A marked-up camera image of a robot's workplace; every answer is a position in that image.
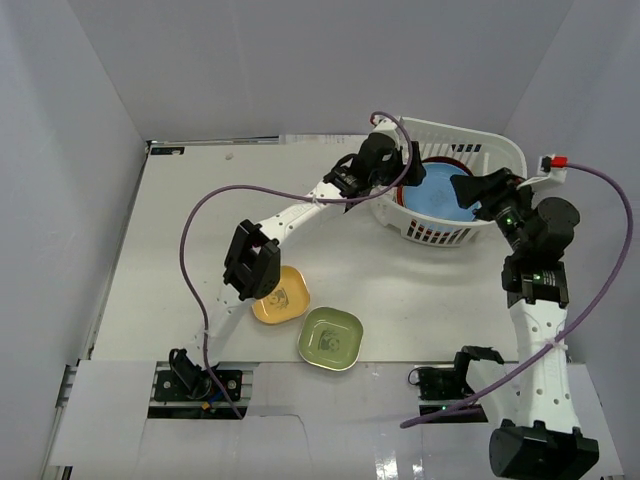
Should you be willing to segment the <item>dark red rimmed plate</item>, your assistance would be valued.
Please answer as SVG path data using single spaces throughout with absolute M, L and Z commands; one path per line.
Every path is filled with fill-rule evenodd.
M 466 173 L 466 175 L 473 176 L 473 172 L 465 164 L 463 164 L 459 160 L 451 158 L 451 157 L 447 157 L 447 156 L 432 156 L 432 157 L 428 157 L 428 158 L 422 159 L 421 162 L 423 164 L 427 164 L 427 163 L 443 163 L 443 164 L 453 165 L 456 168 L 464 171 Z

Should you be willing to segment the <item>light blue round plate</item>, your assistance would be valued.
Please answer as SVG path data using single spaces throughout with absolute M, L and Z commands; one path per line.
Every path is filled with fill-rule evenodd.
M 426 176 L 418 187 L 404 187 L 405 208 L 421 215 L 444 220 L 471 222 L 474 211 L 480 207 L 476 203 L 469 209 L 458 206 L 450 182 L 452 175 L 466 175 L 453 165 L 443 163 L 423 164 Z

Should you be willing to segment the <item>white plastic dish bin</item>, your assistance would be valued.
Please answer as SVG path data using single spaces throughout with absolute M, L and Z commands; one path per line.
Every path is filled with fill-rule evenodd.
M 451 157 L 465 164 L 473 176 L 484 176 L 502 168 L 522 178 L 527 176 L 522 150 L 501 135 L 410 117 L 402 117 L 400 122 L 410 139 L 419 143 L 421 160 L 432 156 Z M 396 203 L 396 188 L 372 200 L 370 208 L 383 226 L 397 229 L 406 240 L 428 246 L 459 247 L 494 226 L 476 217 L 471 222 L 461 222 L 418 214 Z

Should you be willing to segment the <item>yellow square panda dish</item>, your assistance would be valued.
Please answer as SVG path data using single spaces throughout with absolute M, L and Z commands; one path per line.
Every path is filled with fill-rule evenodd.
M 300 271 L 282 266 L 279 283 L 270 294 L 254 302 L 252 312 L 258 321 L 277 325 L 302 316 L 310 303 L 311 295 Z

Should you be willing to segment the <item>green square panda dish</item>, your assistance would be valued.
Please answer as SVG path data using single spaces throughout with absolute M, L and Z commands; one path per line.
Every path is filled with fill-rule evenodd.
M 363 336 L 364 327 L 352 313 L 318 307 L 302 323 L 298 353 L 310 365 L 343 372 L 357 362 Z

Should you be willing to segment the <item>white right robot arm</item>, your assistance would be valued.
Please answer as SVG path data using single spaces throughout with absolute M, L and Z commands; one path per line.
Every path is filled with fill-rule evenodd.
M 489 441 L 491 470 L 503 479 L 580 479 L 598 462 L 599 445 L 582 432 L 558 337 L 569 305 L 562 257 L 580 214 L 559 197 L 535 203 L 532 187 L 506 168 L 450 181 L 459 207 L 494 222 L 512 249 L 501 284 L 516 334 L 519 381 L 480 400 L 497 425 Z

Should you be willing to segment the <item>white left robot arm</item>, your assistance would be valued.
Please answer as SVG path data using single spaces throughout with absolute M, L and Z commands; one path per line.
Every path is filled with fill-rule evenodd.
M 276 288 L 284 245 L 396 186 L 417 186 L 425 176 L 417 141 L 408 140 L 402 146 L 391 136 L 374 132 L 358 152 L 339 159 L 308 194 L 292 195 L 293 205 L 257 223 L 240 222 L 224 258 L 215 308 L 202 313 L 203 364 L 195 365 L 186 349 L 169 353 L 169 365 L 180 391 L 195 400 L 212 392 L 227 393 L 213 370 L 218 363 L 215 357 L 224 349 L 249 303 L 267 297 Z

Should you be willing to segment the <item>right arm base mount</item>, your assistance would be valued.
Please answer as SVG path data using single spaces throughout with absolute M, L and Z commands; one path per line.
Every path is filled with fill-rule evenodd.
M 473 390 L 459 378 L 454 367 L 418 366 L 408 376 L 408 383 L 418 392 L 419 414 L 444 411 L 450 405 L 473 394 Z M 463 407 L 449 416 L 434 420 L 436 424 L 487 423 L 487 417 L 479 404 Z

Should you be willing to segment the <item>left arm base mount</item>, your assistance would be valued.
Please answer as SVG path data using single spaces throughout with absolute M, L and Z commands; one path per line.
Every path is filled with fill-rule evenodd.
M 156 368 L 147 417 L 165 420 L 240 420 L 250 398 L 250 375 L 241 369 L 213 369 L 219 386 L 185 349 L 172 349 Z

